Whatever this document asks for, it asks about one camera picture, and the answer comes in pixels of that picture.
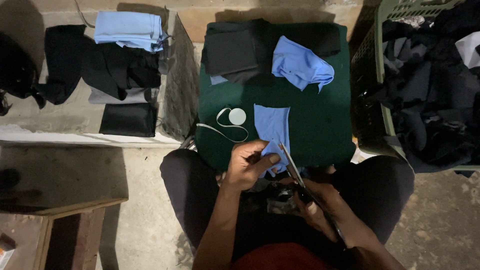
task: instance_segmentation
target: green basket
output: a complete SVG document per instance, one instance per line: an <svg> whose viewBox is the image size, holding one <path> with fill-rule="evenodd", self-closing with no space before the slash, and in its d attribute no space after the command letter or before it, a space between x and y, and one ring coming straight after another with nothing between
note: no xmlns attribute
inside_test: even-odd
<svg viewBox="0 0 480 270"><path fill-rule="evenodd" d="M395 136L390 110L379 102L360 98L363 93L378 88L384 81L385 70L382 53L382 23L421 15L435 17L443 10L449 10L463 0L447 3L421 0L383 0L375 12L375 22L368 31L351 62L352 118L359 148L374 155L400 156L405 153L399 146L389 144L386 136ZM480 170L480 165L461 165L455 170Z"/></svg>

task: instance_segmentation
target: dark pants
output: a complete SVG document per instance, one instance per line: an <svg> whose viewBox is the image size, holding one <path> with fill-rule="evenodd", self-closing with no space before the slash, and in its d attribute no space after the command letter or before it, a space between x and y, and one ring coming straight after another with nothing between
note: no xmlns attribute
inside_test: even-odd
<svg viewBox="0 0 480 270"><path fill-rule="evenodd" d="M195 250L215 204L217 171L187 149L166 155L160 171L177 219ZM385 244L413 192L413 180L413 171L404 161L377 156L336 171L332 184ZM348 264L345 252L302 217L265 213L239 214L233 260L266 244L288 242L308 248L334 267Z"/></svg>

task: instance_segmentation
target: small box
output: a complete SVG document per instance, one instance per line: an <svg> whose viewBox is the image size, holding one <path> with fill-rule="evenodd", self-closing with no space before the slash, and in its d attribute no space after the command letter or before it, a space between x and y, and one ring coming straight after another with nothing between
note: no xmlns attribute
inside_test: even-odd
<svg viewBox="0 0 480 270"><path fill-rule="evenodd" d="M0 270L4 270L15 248L5 242L0 242Z"/></svg>

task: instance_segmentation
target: dark green cloth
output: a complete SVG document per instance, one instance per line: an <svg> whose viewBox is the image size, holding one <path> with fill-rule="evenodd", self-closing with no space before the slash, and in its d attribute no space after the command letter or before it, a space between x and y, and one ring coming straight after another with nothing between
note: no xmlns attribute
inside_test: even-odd
<svg viewBox="0 0 480 270"><path fill-rule="evenodd" d="M303 91L285 78L275 78L273 86L253 86L230 82L211 85L205 67L200 68L200 123L216 128L230 139L240 141L246 136L240 128L225 128L216 123L223 108L241 108L247 114L242 125L249 132L247 141L258 139L254 125L253 104L271 108L290 107L288 130L290 152L295 165L327 166L349 162L355 152L350 121L350 62L347 27L335 24L340 30L341 52L325 57L335 76L318 94L318 84L309 84ZM276 25L287 29L293 25ZM228 111L219 119L230 125ZM195 143L198 153L212 167L226 171L235 143L205 127L197 127Z"/></svg>

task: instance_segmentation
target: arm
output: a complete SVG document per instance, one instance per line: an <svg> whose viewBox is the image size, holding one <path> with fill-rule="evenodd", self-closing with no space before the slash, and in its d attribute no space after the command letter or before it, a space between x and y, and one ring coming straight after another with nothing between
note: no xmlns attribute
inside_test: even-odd
<svg viewBox="0 0 480 270"><path fill-rule="evenodd" d="M342 199L331 184L318 184L304 179L305 185L325 202L332 217L337 221L347 248L353 251L358 269L361 270L405 270L405 268L378 241L373 231L363 223ZM337 242L333 228L328 224L322 210L314 203L305 205L295 194L295 203L306 222Z"/></svg>
<svg viewBox="0 0 480 270"><path fill-rule="evenodd" d="M262 151L268 142L255 140L237 144L232 149L227 175L220 186L215 206L205 233L200 241L193 270L218 270L230 267L240 193L255 184L258 176L280 161L277 154L263 157L255 164L245 159Z"/></svg>

